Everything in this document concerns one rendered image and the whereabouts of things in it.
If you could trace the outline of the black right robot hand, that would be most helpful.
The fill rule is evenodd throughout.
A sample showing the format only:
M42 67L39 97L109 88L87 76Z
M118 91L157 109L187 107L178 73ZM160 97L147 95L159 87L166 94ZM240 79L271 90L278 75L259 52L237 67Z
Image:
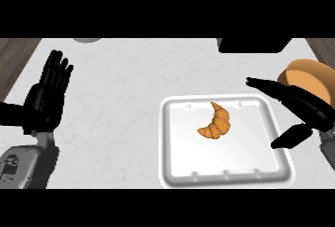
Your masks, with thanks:
M335 108L306 90L250 77L246 78L246 85L274 98L302 121L271 141L272 149L292 149L311 136L312 129L327 132L335 127Z

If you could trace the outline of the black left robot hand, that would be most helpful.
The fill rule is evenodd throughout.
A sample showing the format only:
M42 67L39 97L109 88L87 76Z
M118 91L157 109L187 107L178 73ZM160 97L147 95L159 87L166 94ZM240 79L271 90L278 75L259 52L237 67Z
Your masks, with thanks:
M73 66L51 50L39 81L30 86L23 105L0 102L0 126L20 127L25 135L53 132L63 115L63 99Z

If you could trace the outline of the orange pot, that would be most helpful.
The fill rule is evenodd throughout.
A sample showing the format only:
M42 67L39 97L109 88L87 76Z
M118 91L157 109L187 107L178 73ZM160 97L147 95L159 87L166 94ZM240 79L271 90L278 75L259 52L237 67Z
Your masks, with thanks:
M335 108L335 69L326 64L312 59L293 60L280 73L277 82L298 86Z

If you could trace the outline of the golden brown croissant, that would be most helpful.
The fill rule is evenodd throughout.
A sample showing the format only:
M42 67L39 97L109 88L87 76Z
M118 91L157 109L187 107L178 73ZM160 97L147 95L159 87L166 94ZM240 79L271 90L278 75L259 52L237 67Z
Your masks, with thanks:
M213 108L212 121L206 127L197 129L197 133L205 138L218 139L230 130L230 115L225 109L215 104L215 102L212 102L210 105Z

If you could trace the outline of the white rectangular tray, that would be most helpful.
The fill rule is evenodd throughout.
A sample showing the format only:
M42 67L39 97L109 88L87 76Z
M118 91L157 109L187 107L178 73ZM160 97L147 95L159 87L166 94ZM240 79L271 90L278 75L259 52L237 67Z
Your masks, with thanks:
M212 104L230 115L230 130L216 139L197 129L213 117ZM287 150L272 149L280 130L271 105L255 93L174 96L157 117L157 178L163 187L284 188L295 182Z

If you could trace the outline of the black appliance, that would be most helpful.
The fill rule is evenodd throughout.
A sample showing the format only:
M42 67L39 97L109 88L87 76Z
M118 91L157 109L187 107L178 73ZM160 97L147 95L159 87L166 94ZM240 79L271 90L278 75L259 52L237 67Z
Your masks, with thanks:
M218 38L216 48L221 53L278 53L290 38Z

